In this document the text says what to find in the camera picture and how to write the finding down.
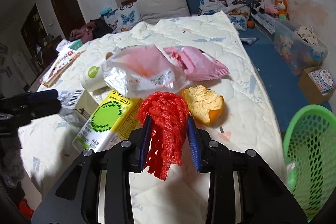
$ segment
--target pillow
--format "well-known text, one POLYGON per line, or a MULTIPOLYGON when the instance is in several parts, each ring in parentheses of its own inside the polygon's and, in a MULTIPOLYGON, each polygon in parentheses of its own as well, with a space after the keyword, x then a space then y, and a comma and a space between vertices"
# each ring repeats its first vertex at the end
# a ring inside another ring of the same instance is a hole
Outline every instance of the pillow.
POLYGON ((239 31, 247 30, 247 20, 250 17, 250 3, 243 0, 201 0, 199 15, 213 15, 223 11, 239 31))
POLYGON ((190 16, 185 0, 137 0, 142 19, 149 24, 156 24, 160 19, 190 16))
POLYGON ((114 11, 108 11, 104 14, 104 19, 113 30, 112 33, 129 31, 142 21, 135 3, 127 4, 114 11))

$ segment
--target screw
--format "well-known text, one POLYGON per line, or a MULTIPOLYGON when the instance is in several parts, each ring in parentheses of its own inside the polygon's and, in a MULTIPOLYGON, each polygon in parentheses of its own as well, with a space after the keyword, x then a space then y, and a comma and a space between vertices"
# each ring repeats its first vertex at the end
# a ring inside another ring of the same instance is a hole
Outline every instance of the screw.
POLYGON ((123 141, 122 143, 121 143, 121 146, 122 147, 129 147, 131 145, 131 142, 130 141, 123 141))
POLYGON ((216 148, 216 147, 218 147, 218 143, 216 141, 210 141, 209 146, 213 147, 213 148, 216 148))
POLYGON ((91 149, 85 149, 84 151, 83 151, 83 156, 84 157, 88 157, 88 156, 90 156, 92 154, 92 150, 91 149))
POLYGON ((249 157, 255 157, 257 155, 257 152, 252 150, 252 149, 249 149, 249 150, 247 150, 247 155, 249 157))

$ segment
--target yellow juice box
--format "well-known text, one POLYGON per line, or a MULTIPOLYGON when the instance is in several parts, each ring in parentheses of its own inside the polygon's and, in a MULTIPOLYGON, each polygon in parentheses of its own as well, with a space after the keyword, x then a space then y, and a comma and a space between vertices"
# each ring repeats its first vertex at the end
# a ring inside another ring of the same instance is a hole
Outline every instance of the yellow juice box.
POLYGON ((78 152, 99 152, 127 140, 137 126, 135 118, 142 99, 127 98, 112 90, 84 124, 72 142, 78 152))

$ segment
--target green plastic basket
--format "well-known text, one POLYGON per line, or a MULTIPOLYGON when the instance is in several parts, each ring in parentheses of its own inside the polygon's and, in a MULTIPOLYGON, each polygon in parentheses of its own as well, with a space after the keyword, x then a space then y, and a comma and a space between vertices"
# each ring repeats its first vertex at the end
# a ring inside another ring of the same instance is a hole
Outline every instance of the green plastic basket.
POLYGON ((336 118, 308 105, 291 120, 283 141, 288 188, 311 220, 336 186, 336 118))

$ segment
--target door frame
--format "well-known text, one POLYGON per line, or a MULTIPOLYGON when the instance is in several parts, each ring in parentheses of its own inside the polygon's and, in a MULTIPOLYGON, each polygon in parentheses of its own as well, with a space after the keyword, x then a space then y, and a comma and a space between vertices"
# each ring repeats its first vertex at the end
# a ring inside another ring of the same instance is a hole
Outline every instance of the door frame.
MULTIPOLYGON (((67 40, 69 40, 69 35, 70 35, 70 34, 68 35, 68 34, 63 30, 63 27, 64 27, 64 24, 65 24, 65 23, 62 22, 62 17, 61 17, 61 15, 60 15, 60 13, 59 13, 57 7, 56 7, 55 0, 50 0, 50 1, 51 1, 51 4, 52 4, 52 7, 53 7, 53 9, 54 9, 54 12, 55 12, 55 14, 56 14, 58 23, 59 23, 59 25, 60 25, 60 27, 61 27, 61 29, 62 29, 62 32, 63 32, 65 38, 66 38, 67 40)), ((84 22, 83 26, 84 26, 84 25, 86 24, 86 22, 85 22, 85 20, 84 20, 83 12, 82 12, 82 9, 81 9, 80 6, 79 6, 79 9, 80 9, 80 12, 81 12, 81 15, 82 15, 82 19, 83 19, 83 22, 84 22)))

